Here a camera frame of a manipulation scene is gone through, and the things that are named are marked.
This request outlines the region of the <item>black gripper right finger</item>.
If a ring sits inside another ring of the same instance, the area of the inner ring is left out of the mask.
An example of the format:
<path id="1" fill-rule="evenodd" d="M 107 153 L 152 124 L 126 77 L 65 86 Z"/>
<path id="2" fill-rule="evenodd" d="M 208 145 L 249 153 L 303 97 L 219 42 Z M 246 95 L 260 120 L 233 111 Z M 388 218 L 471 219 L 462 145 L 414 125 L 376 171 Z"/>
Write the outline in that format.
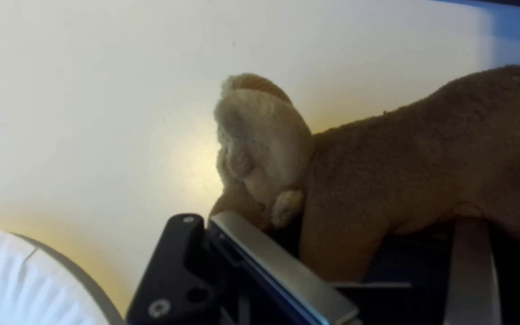
<path id="1" fill-rule="evenodd" d="M 455 223 L 444 325 L 502 325 L 491 237 L 482 221 Z"/>

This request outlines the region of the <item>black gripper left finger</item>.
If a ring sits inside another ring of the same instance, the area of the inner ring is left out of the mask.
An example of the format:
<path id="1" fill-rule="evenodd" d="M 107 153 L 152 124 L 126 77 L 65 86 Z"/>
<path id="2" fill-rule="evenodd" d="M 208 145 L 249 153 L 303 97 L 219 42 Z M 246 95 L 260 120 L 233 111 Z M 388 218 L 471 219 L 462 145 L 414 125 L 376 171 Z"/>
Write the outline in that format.
<path id="1" fill-rule="evenodd" d="M 256 281 L 293 325 L 361 325 L 359 310 L 273 239 L 228 212 L 209 219 L 213 246 Z"/>

